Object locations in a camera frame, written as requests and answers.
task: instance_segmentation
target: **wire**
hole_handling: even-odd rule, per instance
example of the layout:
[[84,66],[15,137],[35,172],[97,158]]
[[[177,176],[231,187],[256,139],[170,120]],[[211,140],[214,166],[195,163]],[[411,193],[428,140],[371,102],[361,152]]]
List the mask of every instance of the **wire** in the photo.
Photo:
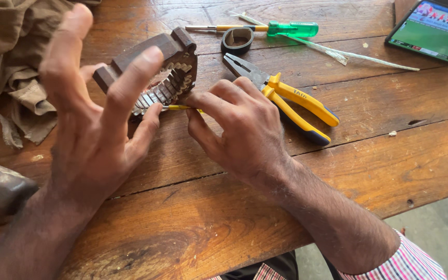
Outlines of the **wire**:
[[[230,12],[232,12],[234,14],[233,16],[238,16],[239,18],[242,18],[242,19],[246,20],[247,22],[252,22],[252,23],[255,23],[256,25],[266,25],[266,24],[264,24],[262,22],[259,22],[259,21],[255,20],[255,19],[252,19],[249,16],[245,16],[243,14],[236,13],[236,12],[233,12],[233,11],[230,11]],[[303,40],[303,39],[299,39],[299,38],[296,38],[296,37],[289,37],[289,36],[286,36],[286,35],[283,35],[283,36],[288,37],[290,39],[293,39],[293,40],[295,40],[297,42],[304,43],[307,46],[309,46],[309,47],[311,47],[311,48],[313,48],[315,50],[318,50],[318,51],[323,50],[327,54],[329,54],[328,52],[332,52],[332,53],[339,54],[339,55],[346,55],[346,56],[350,56],[350,57],[367,59],[367,60],[370,60],[370,61],[373,61],[373,62],[376,62],[376,63],[381,63],[383,65],[387,65],[387,66],[391,66],[391,67],[395,67],[395,68],[401,68],[401,69],[412,70],[412,71],[419,71],[419,68],[402,66],[402,65],[399,65],[399,64],[386,62],[384,60],[377,59],[377,58],[372,58],[372,57],[369,57],[369,56],[364,56],[364,55],[355,54],[355,53],[351,53],[351,52],[335,50],[335,49],[332,49],[332,48],[327,48],[327,47],[321,46],[319,44],[316,44],[316,43],[313,43],[313,42],[309,42],[309,41],[306,41],[306,40]]]

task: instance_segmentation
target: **hand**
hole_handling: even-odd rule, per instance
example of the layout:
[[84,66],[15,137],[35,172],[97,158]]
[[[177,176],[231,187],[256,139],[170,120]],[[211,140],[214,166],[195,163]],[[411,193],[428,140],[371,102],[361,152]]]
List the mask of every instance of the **hand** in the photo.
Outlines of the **hand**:
[[151,47],[110,86],[106,106],[89,98],[86,82],[104,64],[79,69],[82,40],[93,23],[88,8],[76,4],[65,13],[39,67],[42,84],[58,112],[48,192],[63,202],[93,211],[146,157],[158,129],[162,105],[155,103],[128,139],[128,118],[139,93],[160,69],[163,54]]
[[258,187],[284,176],[293,159],[285,149],[279,111],[249,79],[220,80],[208,92],[191,94],[186,103],[224,130],[221,137],[215,135],[199,112],[187,110],[191,137],[231,175]]

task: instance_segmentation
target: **shirt sleeve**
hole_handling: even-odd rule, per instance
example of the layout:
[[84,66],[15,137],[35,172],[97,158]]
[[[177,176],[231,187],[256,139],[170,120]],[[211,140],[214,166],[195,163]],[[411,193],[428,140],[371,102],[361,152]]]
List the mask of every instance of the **shirt sleeve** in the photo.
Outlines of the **shirt sleeve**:
[[361,275],[340,272],[344,280],[446,280],[444,270],[427,253],[397,231],[400,247],[379,267]]

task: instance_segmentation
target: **black tape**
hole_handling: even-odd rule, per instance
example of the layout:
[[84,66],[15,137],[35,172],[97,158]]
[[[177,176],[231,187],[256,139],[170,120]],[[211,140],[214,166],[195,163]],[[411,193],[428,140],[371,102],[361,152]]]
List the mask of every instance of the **black tape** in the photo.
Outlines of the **black tape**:
[[[231,46],[231,44],[236,42],[235,38],[245,38],[248,41],[242,45]],[[253,31],[249,27],[234,27],[228,29],[224,36],[222,36],[221,42],[221,52],[230,53],[233,55],[241,55],[250,49],[253,41]]]

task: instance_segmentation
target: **striped shirt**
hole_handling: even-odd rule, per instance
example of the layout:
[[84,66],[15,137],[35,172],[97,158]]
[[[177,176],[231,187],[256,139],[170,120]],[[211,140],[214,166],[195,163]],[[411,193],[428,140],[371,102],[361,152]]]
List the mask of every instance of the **striped shirt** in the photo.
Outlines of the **striped shirt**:
[[[400,232],[399,249],[379,267],[361,275],[348,275],[341,271],[344,280],[446,280],[444,270],[427,253],[409,241]],[[222,280],[220,276],[209,280]],[[266,264],[257,271],[253,280],[286,280]]]

